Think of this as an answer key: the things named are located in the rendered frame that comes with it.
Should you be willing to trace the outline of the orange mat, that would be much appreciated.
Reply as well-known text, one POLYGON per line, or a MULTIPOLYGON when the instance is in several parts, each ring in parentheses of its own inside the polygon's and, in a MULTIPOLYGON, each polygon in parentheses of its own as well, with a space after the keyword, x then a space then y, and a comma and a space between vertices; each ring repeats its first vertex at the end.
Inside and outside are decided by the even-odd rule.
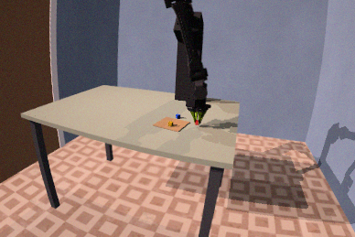
POLYGON ((178 120, 170 117, 165 117, 164 119, 160 120, 159 122, 153 124, 153 126, 165 128, 168 130, 179 132, 182 128, 184 128, 190 122, 178 120), (173 126, 168 126, 168 122, 173 122, 173 126))

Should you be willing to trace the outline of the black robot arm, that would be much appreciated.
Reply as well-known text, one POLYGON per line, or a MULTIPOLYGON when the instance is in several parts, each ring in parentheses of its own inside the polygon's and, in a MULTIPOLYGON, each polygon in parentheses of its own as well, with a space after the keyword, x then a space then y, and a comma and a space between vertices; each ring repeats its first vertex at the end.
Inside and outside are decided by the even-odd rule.
POLYGON ((192 32, 192 27, 196 25, 198 21, 198 16, 193 16, 194 12, 191 4, 192 0, 185 0, 185 1, 164 0, 164 1, 166 4, 166 8, 172 7, 176 13, 177 24, 179 25, 181 35, 184 41, 185 49, 188 55, 188 69, 189 69, 188 75, 190 78, 190 82, 195 84, 195 91, 193 94, 191 94, 190 97, 186 99, 186 106, 189 111, 195 112, 197 107, 203 108, 204 106, 206 106, 206 97, 208 94, 206 90, 207 83, 205 87, 205 81, 208 80, 207 68, 203 69, 203 64, 197 52, 197 47, 192 32), (171 5, 171 2, 175 2, 175 3, 171 5))

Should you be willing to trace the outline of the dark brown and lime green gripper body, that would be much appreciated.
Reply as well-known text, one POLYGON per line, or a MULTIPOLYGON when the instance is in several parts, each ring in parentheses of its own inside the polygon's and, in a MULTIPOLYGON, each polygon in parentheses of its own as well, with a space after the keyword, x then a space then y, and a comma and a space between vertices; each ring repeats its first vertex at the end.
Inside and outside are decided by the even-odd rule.
POLYGON ((206 104, 206 106, 204 106, 203 108, 197 107, 196 112, 203 113, 203 112, 207 111, 208 108, 210 108, 210 107, 211 107, 210 104, 206 104), (200 109, 201 109, 201 110, 200 110, 200 109))

